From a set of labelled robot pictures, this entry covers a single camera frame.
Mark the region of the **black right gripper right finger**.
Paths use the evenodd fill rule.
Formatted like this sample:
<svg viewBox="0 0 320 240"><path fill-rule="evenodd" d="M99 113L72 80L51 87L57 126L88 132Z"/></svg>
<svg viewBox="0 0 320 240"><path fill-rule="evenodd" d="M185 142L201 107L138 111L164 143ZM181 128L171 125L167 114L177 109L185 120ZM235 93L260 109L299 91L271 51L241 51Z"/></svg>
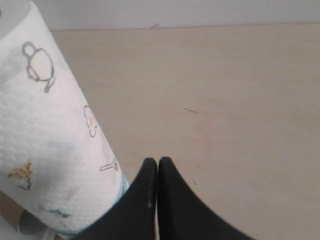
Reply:
<svg viewBox="0 0 320 240"><path fill-rule="evenodd" d="M251 240L215 214L188 186L170 157L158 164L157 217L161 240Z"/></svg>

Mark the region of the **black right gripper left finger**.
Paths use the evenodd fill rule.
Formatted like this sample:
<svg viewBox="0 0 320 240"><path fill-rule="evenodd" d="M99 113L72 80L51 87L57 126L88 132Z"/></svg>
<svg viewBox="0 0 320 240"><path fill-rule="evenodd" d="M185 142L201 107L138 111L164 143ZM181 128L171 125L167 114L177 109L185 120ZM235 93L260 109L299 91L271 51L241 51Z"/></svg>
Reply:
<svg viewBox="0 0 320 240"><path fill-rule="evenodd" d="M120 200L74 240L155 240L158 166L146 158Z"/></svg>

